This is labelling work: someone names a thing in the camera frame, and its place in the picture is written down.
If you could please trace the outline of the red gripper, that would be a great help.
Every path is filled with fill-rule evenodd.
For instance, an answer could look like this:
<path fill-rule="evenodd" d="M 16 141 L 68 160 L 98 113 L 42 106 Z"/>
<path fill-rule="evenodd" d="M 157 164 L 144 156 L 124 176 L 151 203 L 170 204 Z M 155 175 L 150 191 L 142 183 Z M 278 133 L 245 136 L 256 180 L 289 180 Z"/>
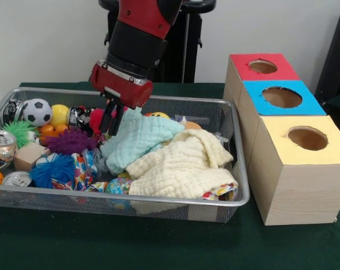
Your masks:
<path fill-rule="evenodd" d="M 108 100 L 102 115 L 99 130 L 115 136 L 124 114 L 124 106 L 135 109 L 142 107 L 151 96 L 153 83 L 148 79 L 140 79 L 123 73 L 104 60 L 99 60 L 93 67 L 90 82 L 94 89 L 107 98 L 118 98 L 121 103 L 114 105 Z"/>

